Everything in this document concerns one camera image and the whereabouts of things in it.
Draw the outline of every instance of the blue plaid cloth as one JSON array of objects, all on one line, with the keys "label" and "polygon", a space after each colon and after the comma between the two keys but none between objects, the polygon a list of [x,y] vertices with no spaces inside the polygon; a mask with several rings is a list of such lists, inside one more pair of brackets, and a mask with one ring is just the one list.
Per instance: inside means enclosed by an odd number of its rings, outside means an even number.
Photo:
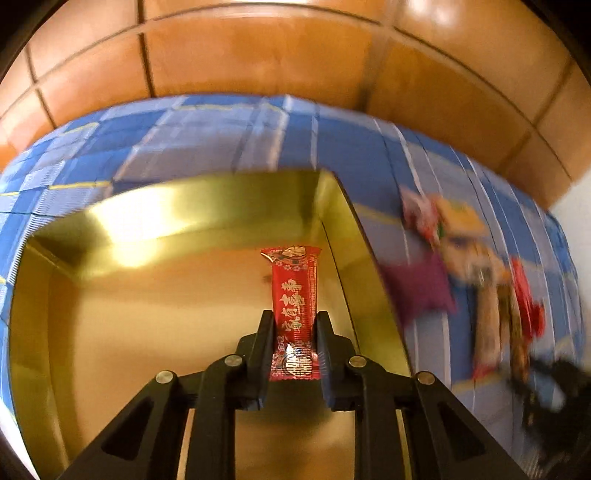
[{"label": "blue plaid cloth", "polygon": [[[328,168],[341,179],[380,262],[420,259],[426,245],[401,224],[401,186],[468,202],[500,257],[520,257],[545,305],[544,358],[578,360],[583,326],[574,265],[560,225],[526,194],[448,145],[370,116],[291,96],[193,95],[114,106],[63,125],[0,177],[0,396],[12,409],[7,333],[18,261],[28,235],[119,192],[219,170]],[[515,458],[528,449],[520,402],[501,380],[470,382],[476,294],[453,284],[454,314],[406,328],[415,371],[430,370]],[[534,376],[549,404],[560,396]]]}]

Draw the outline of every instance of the candy bar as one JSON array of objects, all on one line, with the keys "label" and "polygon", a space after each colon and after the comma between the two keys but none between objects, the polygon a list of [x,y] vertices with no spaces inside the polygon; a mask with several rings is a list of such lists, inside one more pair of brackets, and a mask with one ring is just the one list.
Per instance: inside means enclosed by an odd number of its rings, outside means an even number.
[{"label": "candy bar", "polygon": [[272,266],[273,313],[277,337],[270,380],[317,380],[318,357],[312,348],[316,317],[318,247],[265,248]]}]

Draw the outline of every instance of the red wrapper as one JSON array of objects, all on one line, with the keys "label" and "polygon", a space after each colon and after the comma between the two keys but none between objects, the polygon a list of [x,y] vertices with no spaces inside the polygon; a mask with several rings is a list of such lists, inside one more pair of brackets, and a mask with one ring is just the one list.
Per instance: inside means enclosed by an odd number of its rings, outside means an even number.
[{"label": "red wrapper", "polygon": [[312,348],[316,317],[318,247],[265,248],[272,263],[273,313],[277,325],[270,380],[318,380]]}]

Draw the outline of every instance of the white wall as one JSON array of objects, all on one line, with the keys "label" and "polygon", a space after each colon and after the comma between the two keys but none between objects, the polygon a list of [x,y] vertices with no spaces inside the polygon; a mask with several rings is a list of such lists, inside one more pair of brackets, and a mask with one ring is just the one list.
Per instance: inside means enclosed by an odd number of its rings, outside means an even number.
[{"label": "white wall", "polygon": [[587,330],[587,348],[583,361],[591,367],[591,171],[550,211],[564,229],[579,274],[583,320]]}]

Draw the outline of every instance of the wrapped candy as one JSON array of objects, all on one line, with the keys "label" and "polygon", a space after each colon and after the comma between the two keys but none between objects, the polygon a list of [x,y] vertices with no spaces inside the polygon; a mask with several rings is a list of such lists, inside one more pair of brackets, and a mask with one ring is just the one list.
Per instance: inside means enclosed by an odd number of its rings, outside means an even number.
[{"label": "wrapped candy", "polygon": [[316,317],[318,247],[265,248],[272,266],[273,313],[277,337],[270,380],[318,380],[318,357],[312,348]]}]

